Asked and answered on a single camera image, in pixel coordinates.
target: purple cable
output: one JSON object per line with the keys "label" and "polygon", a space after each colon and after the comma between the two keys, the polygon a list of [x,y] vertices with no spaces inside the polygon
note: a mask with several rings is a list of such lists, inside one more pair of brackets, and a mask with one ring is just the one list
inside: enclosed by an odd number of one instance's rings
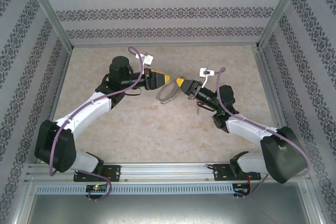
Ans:
{"label": "purple cable", "polygon": [[297,146],[295,143],[293,143],[291,140],[289,140],[289,139],[287,139],[287,138],[281,136],[281,135],[278,134],[277,132],[274,132],[274,131],[272,131],[272,130],[269,130],[267,127],[264,128],[264,127],[260,126],[259,124],[255,123],[255,122],[252,122],[252,121],[250,121],[250,120],[248,120],[248,119],[241,118],[240,116],[236,116],[236,115],[232,114],[232,113],[231,113],[231,112],[224,106],[224,104],[222,103],[222,100],[221,100],[221,95],[220,95],[221,93],[219,92],[219,87],[220,87],[220,84],[219,84],[219,83],[220,83],[220,75],[221,75],[221,73],[225,72],[225,70],[226,70],[226,69],[225,69],[224,67],[222,67],[222,68],[220,69],[220,71],[218,72],[218,76],[217,76],[217,96],[218,96],[218,101],[219,101],[220,105],[221,105],[222,108],[226,111],[226,113],[228,113],[230,116],[234,117],[234,118],[237,119],[237,120],[247,122],[247,123],[249,123],[250,125],[252,125],[252,126],[254,126],[254,127],[257,127],[257,128],[259,128],[259,129],[261,129],[261,130],[263,130],[263,131],[266,131],[266,132],[268,132],[268,133],[271,133],[271,134],[273,134],[274,136],[277,136],[278,138],[280,138],[280,139],[284,140],[285,142],[289,143],[291,146],[293,146],[295,149],[297,149],[298,152],[301,153],[301,155],[305,158],[305,160],[306,160],[306,162],[307,162],[307,170],[304,171],[304,172],[301,173],[301,174],[296,175],[296,177],[303,177],[303,176],[306,176],[307,174],[309,174],[309,172],[310,172],[310,170],[311,170],[311,163],[310,163],[309,158],[308,158],[308,156],[306,155],[306,153],[304,153],[304,151],[303,151],[300,147],[298,147],[298,146]]}
{"label": "purple cable", "polygon": [[[141,77],[142,77],[142,71],[143,71],[143,64],[142,64],[142,58],[141,58],[141,55],[139,53],[139,51],[135,48],[135,47],[129,47],[128,48],[128,52],[134,56],[138,55],[139,56],[139,61],[140,61],[140,73],[139,73],[139,76],[137,78],[137,80],[135,81],[135,83],[133,83],[132,85],[130,85],[128,88],[125,88],[123,90],[119,90],[119,91],[116,91],[116,92],[113,92],[113,93],[110,93],[110,94],[106,94],[106,95],[102,95],[101,97],[98,97],[90,102],[87,102],[85,104],[83,104],[81,107],[79,107],[63,124],[62,126],[58,129],[56,135],[55,135],[55,138],[54,138],[54,142],[53,142],[53,146],[51,147],[51,153],[50,153],[50,160],[49,160],[49,174],[50,176],[54,176],[56,174],[56,170],[53,171],[53,163],[54,163],[54,155],[55,155],[55,148],[56,148],[56,144],[57,144],[57,141],[58,141],[58,138],[59,138],[59,135],[60,133],[62,132],[62,130],[64,129],[64,127],[70,123],[70,120],[73,119],[81,110],[83,110],[84,108],[86,108],[88,105],[92,104],[93,102],[97,102],[103,98],[106,98],[106,97],[111,97],[113,95],[116,95],[116,94],[120,94],[120,93],[123,93],[127,90],[130,90],[132,88],[135,87],[135,85],[138,84],[138,82],[140,81]],[[90,174],[90,175],[93,175],[93,176],[96,176],[96,177],[102,177],[100,175],[97,175],[97,174]]]}
{"label": "purple cable", "polygon": [[94,192],[94,190],[89,191],[89,194],[88,194],[89,200],[93,200],[93,201],[97,202],[97,201],[100,201],[100,200],[106,198],[111,193],[111,191],[112,191],[112,184],[111,184],[111,181],[108,178],[106,178],[104,176],[101,176],[101,175],[98,175],[98,174],[88,173],[88,172],[85,172],[84,170],[79,170],[78,172],[85,173],[85,174],[88,174],[88,175],[91,175],[91,176],[96,176],[98,178],[102,178],[102,179],[106,180],[106,182],[109,184],[109,190],[108,190],[108,192],[106,194],[104,194],[103,196],[101,196],[100,198],[98,198],[98,199],[92,199],[92,198],[90,198],[90,195],[91,195],[92,192]]}

